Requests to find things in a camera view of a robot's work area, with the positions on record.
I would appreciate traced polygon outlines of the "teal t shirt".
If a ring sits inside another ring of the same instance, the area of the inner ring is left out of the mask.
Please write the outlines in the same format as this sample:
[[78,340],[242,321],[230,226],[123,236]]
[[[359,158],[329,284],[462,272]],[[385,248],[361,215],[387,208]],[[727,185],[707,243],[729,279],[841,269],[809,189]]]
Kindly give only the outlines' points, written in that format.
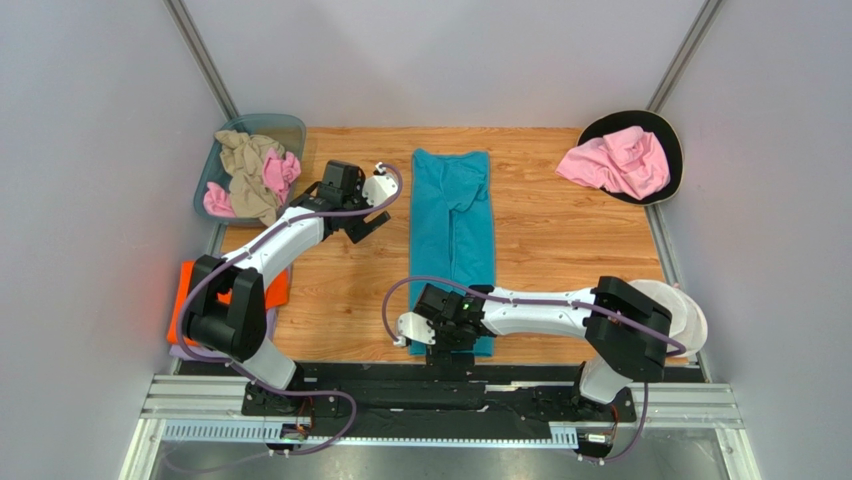
[[496,283],[496,246],[486,152],[412,154],[409,274],[464,286]]

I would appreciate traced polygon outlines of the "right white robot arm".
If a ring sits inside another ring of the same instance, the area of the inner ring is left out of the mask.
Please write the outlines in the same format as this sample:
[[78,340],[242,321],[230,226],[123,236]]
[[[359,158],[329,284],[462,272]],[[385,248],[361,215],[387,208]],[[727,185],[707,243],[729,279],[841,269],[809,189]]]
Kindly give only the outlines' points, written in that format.
[[396,344],[420,343],[431,360],[471,355],[481,338],[542,334],[585,340],[595,351],[560,408],[590,420],[615,410],[634,382],[656,383],[669,356],[683,352],[670,335],[672,315],[626,281],[603,276],[594,287],[524,293],[493,285],[464,287],[427,277],[410,311],[394,325]]

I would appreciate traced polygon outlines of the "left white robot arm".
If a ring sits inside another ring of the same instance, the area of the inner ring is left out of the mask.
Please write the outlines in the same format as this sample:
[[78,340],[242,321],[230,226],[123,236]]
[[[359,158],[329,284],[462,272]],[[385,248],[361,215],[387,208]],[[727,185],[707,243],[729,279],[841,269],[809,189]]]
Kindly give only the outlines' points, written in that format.
[[221,257],[204,255],[194,262],[175,321],[179,348],[193,360],[229,366],[270,394],[306,396],[299,364],[268,337],[268,290],[302,254],[334,233],[358,243],[389,221],[386,210],[402,189],[402,174],[388,163],[367,175],[354,164],[328,162],[322,178],[254,239]]

